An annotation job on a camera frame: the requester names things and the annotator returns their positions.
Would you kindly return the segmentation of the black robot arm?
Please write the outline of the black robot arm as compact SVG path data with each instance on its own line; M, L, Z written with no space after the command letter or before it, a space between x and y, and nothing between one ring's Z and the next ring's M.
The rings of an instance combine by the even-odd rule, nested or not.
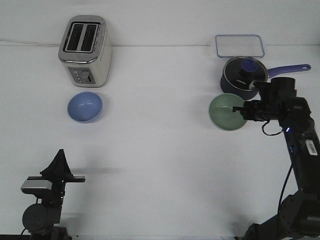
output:
M71 240L66 227L60 223L67 183L84 183L84 176L72 174L65 152L59 149L52 162L39 176L29 176L20 190L33 195L37 201L26 208L22 224L30 233L31 240Z
M280 199L277 214L264 223L252 224L244 240L298 240L320 235L320 140L308 102L297 96L295 79L275 77L270 82L253 81L259 100L233 107L245 120L268 123L277 120L282 128L297 183L297 192Z

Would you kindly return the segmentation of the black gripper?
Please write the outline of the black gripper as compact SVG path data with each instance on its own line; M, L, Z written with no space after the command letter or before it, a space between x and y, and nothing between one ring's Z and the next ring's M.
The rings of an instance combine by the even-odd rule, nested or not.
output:
M289 98L297 96L296 80L292 77L274 77L270 82L253 81L251 90L257 90L259 100L245 101L243 106L233 106L233 112L240 112L245 120L264 122L278 120L285 112Z
M36 204L48 206L61 207L63 205L67 183L84 183L86 181L84 176L74 176L72 174L63 149L57 152L52 162L40 174L42 176L29 176L27 180L48 180L52 182L52 189L47 192L27 195L35 196Z

